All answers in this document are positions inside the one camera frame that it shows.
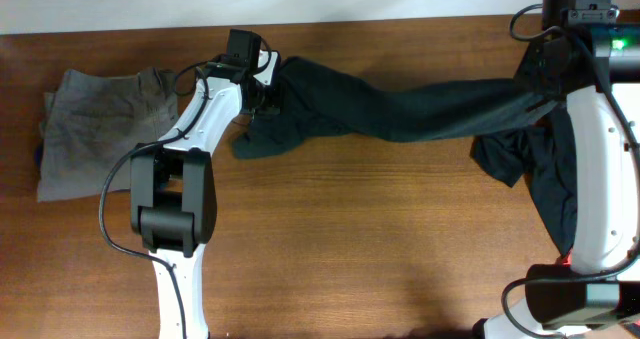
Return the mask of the dark green t-shirt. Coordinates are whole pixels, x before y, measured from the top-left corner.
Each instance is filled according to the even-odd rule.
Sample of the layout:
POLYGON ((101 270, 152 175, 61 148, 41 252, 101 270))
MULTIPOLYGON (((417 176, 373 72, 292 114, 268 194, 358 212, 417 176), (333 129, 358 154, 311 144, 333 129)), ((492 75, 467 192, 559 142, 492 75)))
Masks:
POLYGON ((254 117, 232 143, 236 158, 281 155, 309 138, 350 133, 398 143, 491 134, 532 125, 556 105, 513 79, 383 91, 301 57, 279 68, 272 96, 280 113, 254 117))

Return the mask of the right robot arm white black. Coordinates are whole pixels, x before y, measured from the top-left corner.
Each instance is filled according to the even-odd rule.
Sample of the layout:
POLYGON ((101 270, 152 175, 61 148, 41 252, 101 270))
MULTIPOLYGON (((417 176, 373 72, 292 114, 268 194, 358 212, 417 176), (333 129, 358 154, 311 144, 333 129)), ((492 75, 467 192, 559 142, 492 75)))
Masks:
POLYGON ((612 0, 542 0, 519 73, 566 99, 577 155, 569 265, 534 265, 524 297, 476 338, 578 338, 639 320, 639 27, 612 0))

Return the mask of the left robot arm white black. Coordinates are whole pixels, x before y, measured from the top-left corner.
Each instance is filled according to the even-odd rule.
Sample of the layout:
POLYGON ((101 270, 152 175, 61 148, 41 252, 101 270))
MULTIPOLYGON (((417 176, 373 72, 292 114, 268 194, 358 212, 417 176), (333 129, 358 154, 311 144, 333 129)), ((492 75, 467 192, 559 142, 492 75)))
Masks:
POLYGON ((131 226, 153 262, 162 339, 210 335, 202 266, 217 218, 212 155, 238 115, 266 105, 278 62, 258 34, 231 30, 225 53, 196 66, 175 125, 130 160, 131 226))

